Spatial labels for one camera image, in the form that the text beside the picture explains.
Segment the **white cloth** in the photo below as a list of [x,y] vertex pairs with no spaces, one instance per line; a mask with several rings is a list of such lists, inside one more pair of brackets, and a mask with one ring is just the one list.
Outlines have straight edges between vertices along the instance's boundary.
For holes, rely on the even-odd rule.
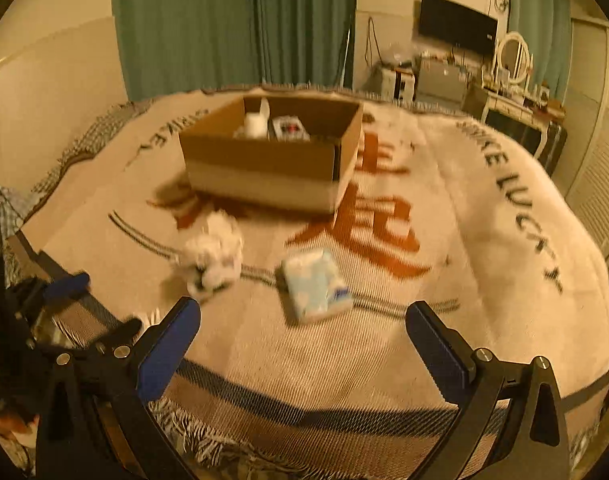
[[213,211],[201,232],[186,240],[175,257],[175,271],[192,298],[205,300],[240,278],[243,249],[237,221],[224,210]]

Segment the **blue white tissue pack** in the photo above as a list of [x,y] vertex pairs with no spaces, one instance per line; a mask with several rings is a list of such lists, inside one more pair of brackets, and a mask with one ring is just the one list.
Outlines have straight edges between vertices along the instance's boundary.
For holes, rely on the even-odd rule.
[[299,324],[325,321],[353,308],[352,293],[327,249],[310,248],[288,256],[282,272]]

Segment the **tissue pack with barcode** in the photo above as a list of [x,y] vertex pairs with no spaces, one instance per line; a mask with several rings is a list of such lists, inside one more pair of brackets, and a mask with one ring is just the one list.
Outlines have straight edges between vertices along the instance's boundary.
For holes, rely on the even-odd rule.
[[296,116],[278,116],[271,120],[273,136],[280,142],[295,142],[310,140],[309,133],[301,120]]

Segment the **checkered bed sheet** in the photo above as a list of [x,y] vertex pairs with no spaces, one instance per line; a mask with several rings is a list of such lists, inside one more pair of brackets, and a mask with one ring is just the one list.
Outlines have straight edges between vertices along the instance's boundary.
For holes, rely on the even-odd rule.
[[10,238],[19,232],[32,214],[44,206],[72,166],[93,159],[128,122],[147,112],[154,102],[154,98],[126,102],[98,116],[88,130],[69,143],[56,164],[29,192],[20,192],[0,184],[0,230],[6,286],[19,283],[24,276],[10,248]]

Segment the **cream printed blanket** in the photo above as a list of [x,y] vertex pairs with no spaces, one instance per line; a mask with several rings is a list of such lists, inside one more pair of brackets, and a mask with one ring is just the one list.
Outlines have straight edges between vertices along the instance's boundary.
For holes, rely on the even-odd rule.
[[239,172],[229,148],[182,148],[201,119],[238,124],[244,95],[190,92],[96,120],[39,184],[20,231],[43,271],[86,271],[62,314],[76,341],[186,292],[178,254],[210,214],[242,235],[242,274],[202,325],[152,414],[187,459],[234,478],[401,479],[449,428],[405,330],[427,302],[498,358],[545,356],[569,458],[591,441],[609,386],[609,279],[600,248],[522,146],[462,115],[308,92],[353,140],[336,182],[280,182],[284,156]]

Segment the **brown cardboard box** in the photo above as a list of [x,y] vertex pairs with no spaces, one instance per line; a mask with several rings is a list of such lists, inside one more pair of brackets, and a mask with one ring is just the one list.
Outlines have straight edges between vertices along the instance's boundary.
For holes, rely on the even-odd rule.
[[[235,138],[245,115],[270,103],[266,139]],[[296,116],[308,142],[277,141],[271,120]],[[246,94],[181,131],[188,182],[195,190],[284,210],[334,212],[357,161],[363,105],[317,94]]]

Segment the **large green curtain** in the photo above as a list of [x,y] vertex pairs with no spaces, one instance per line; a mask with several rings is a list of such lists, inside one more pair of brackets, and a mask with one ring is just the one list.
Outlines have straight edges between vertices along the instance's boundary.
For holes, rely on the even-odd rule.
[[357,0],[111,0],[126,93],[352,84]]

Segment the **white louvered wardrobe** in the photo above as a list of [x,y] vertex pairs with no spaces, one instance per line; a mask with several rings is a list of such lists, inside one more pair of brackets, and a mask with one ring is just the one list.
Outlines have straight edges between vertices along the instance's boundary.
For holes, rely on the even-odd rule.
[[553,181],[609,259],[609,26],[575,18],[564,105],[567,140]]

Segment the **white dressing table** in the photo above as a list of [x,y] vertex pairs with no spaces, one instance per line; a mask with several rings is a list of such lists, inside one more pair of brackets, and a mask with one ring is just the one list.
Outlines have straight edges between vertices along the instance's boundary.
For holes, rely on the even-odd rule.
[[533,110],[481,88],[485,104],[481,121],[521,144],[542,166],[558,160],[567,141],[567,131],[551,120],[539,118]]

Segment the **white storage cabinet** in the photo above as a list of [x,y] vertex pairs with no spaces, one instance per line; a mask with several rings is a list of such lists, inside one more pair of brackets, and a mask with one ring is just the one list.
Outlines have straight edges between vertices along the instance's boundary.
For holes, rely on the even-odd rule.
[[415,74],[411,68],[378,68],[379,95],[387,101],[411,103],[415,96]]

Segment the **grey mini fridge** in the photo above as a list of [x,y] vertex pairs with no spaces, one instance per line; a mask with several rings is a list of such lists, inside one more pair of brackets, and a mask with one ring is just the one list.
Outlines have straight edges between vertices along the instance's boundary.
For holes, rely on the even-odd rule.
[[469,73],[463,72],[459,66],[434,58],[422,58],[415,97],[419,102],[461,110],[468,85]]

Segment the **white oval mirror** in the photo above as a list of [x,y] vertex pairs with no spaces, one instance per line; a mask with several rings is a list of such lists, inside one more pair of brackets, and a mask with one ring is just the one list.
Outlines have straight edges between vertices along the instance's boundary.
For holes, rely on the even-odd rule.
[[533,56],[519,32],[508,32],[495,49],[493,76],[499,86],[527,84],[533,71]]

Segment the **narrow green curtain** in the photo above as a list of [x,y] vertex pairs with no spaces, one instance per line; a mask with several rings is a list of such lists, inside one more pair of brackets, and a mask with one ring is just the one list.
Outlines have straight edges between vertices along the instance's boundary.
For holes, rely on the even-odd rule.
[[509,31],[519,32],[533,55],[530,87],[545,82],[562,101],[571,55],[570,0],[510,0]]

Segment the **black wall television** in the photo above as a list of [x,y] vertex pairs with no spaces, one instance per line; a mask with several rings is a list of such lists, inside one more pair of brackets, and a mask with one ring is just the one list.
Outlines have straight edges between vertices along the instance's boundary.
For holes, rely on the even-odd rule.
[[451,0],[421,0],[419,35],[489,58],[495,53],[498,21]]

